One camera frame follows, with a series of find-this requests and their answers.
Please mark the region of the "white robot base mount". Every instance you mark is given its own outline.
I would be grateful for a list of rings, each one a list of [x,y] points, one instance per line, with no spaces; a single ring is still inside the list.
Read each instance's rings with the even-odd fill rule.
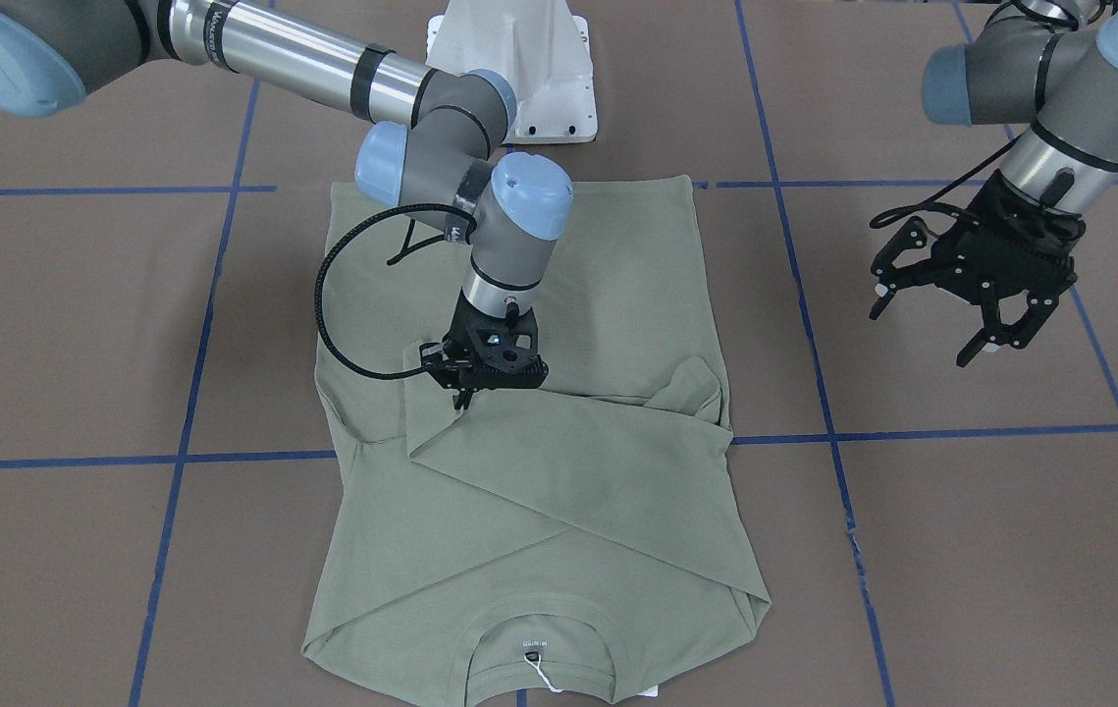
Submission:
[[[427,64],[504,77],[517,100],[508,144],[587,143],[598,134],[589,31],[566,1],[451,1],[428,20]]]

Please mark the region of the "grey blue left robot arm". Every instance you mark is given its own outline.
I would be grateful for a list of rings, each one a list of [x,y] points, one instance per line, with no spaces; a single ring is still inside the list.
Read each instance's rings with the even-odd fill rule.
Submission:
[[[1025,125],[970,204],[932,195],[870,220],[898,225],[870,265],[870,317],[907,287],[978,307],[966,366],[1025,348],[1076,285],[1084,213],[1118,179],[1118,1],[1003,1],[975,40],[932,54],[922,103],[935,124]]]

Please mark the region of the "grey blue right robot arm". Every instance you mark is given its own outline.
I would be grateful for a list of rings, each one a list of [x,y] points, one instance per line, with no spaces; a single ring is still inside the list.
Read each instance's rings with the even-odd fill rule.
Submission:
[[[0,1],[0,109],[11,115],[56,115],[163,59],[250,76],[370,122],[353,179],[382,210],[322,260],[313,310],[326,354],[367,379],[429,375],[459,411],[477,392],[544,384],[533,299],[575,188],[550,158],[498,155],[517,116],[505,77],[451,75],[253,1]],[[397,216],[468,245],[470,260],[451,330],[419,346],[418,367],[385,374],[338,348],[324,287],[357,236]]]

